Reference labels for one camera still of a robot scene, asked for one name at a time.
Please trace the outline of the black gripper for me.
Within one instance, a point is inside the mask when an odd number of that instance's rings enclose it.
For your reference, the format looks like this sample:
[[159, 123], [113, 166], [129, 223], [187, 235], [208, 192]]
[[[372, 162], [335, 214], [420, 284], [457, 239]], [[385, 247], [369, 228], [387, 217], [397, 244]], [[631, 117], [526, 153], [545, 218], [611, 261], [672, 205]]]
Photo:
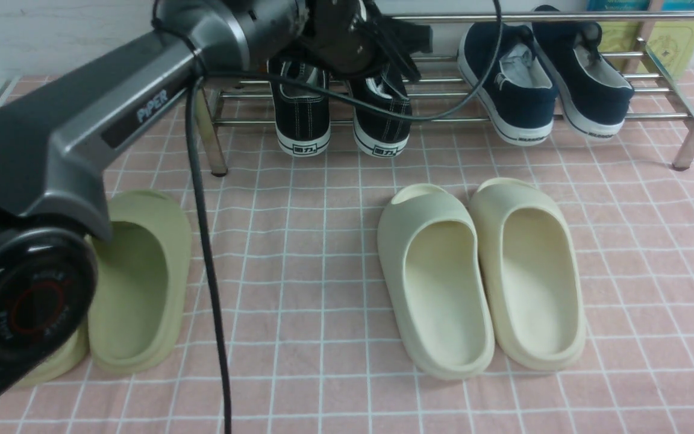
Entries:
[[386, 16], [374, 1], [307, 1], [298, 60], [336, 78], [374, 77], [394, 67], [412, 83], [421, 73], [412, 56], [432, 51], [433, 31]]

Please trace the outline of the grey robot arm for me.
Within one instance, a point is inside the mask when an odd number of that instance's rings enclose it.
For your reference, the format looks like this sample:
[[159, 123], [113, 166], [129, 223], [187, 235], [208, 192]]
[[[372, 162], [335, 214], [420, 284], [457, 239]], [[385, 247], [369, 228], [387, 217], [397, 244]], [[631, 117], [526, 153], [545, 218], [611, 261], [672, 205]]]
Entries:
[[88, 234], [112, 236], [102, 174], [204, 78], [272, 57], [340, 80], [391, 64], [412, 82], [427, 25], [372, 1], [157, 1], [152, 30], [0, 107], [0, 396], [57, 351], [93, 300]]

